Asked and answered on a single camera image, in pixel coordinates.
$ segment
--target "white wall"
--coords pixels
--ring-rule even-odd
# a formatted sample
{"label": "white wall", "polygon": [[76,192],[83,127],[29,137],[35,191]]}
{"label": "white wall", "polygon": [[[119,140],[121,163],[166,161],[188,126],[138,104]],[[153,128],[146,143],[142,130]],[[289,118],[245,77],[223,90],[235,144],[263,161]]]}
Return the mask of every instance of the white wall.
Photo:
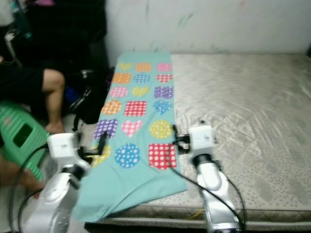
{"label": "white wall", "polygon": [[107,0],[110,63],[127,50],[305,52],[311,0]]}

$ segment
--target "pink heart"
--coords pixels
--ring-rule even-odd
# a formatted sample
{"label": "pink heart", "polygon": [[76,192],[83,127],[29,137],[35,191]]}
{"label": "pink heart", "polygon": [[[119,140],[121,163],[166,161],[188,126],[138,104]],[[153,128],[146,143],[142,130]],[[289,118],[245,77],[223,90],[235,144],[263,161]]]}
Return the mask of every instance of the pink heart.
{"label": "pink heart", "polygon": [[156,79],[158,79],[159,82],[161,83],[167,83],[173,79],[173,75],[172,74],[158,74]]}
{"label": "pink heart", "polygon": [[125,132],[129,137],[133,137],[134,133],[142,127],[142,121],[130,121],[127,120],[126,122],[122,123],[121,129]]}

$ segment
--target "blue heart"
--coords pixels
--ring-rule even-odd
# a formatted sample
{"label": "blue heart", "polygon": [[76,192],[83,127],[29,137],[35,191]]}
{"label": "blue heart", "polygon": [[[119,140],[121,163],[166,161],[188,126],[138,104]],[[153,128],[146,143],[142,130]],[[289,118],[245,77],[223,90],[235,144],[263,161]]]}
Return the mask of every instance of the blue heart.
{"label": "blue heart", "polygon": [[163,102],[161,100],[158,100],[154,103],[154,108],[162,115],[172,108],[172,104],[169,102]]}

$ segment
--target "blue polka dot circle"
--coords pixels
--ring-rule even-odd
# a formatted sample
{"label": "blue polka dot circle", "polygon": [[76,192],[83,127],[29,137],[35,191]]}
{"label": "blue polka dot circle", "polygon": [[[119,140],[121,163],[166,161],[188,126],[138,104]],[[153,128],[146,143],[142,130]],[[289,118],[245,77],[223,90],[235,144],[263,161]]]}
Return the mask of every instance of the blue polka dot circle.
{"label": "blue polka dot circle", "polygon": [[137,83],[147,83],[150,80],[150,75],[147,73],[139,73],[134,76],[134,80]]}
{"label": "blue polka dot circle", "polygon": [[139,148],[133,143],[127,143],[116,150],[115,160],[123,168],[132,168],[140,161]]}

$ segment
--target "bed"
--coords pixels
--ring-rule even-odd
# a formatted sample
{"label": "bed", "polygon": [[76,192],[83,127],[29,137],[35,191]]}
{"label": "bed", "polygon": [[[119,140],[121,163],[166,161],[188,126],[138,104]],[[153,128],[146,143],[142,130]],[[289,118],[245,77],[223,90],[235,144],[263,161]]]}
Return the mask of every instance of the bed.
{"label": "bed", "polygon": [[[294,55],[172,55],[181,133],[204,120],[215,159],[241,190],[248,229],[311,230],[311,62]],[[94,130],[89,128],[89,139]],[[184,175],[195,179],[187,155]],[[232,199],[241,210],[237,196]],[[197,187],[113,214],[101,224],[205,228]]]}

